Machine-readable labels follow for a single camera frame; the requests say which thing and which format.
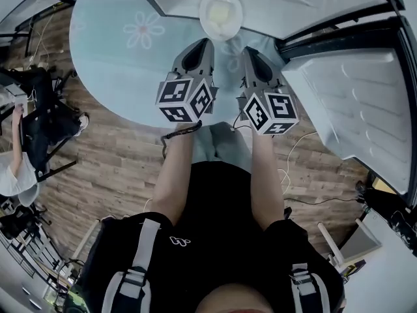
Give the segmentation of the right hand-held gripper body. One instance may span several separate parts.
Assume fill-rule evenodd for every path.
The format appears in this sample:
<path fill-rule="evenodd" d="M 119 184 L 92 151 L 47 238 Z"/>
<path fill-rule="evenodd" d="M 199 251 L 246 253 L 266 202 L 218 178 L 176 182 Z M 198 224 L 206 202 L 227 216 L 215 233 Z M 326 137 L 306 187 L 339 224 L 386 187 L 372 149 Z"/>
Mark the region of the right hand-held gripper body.
<path fill-rule="evenodd" d="M 282 135 L 299 122 L 295 102 L 282 83 L 281 68 L 258 50 L 246 46 L 240 55 L 242 94 L 240 119 L 258 135 Z"/>

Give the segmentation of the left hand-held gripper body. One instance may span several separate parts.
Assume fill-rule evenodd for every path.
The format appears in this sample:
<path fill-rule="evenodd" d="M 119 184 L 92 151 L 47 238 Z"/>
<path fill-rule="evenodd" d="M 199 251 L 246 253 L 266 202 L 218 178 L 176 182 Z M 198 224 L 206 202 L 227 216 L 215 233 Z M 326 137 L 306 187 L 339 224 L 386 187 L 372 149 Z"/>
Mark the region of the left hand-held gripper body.
<path fill-rule="evenodd" d="M 160 83 L 156 107 L 172 123 L 197 123 L 213 112 L 218 88 L 214 86 L 214 45 L 202 38 L 184 49 Z"/>

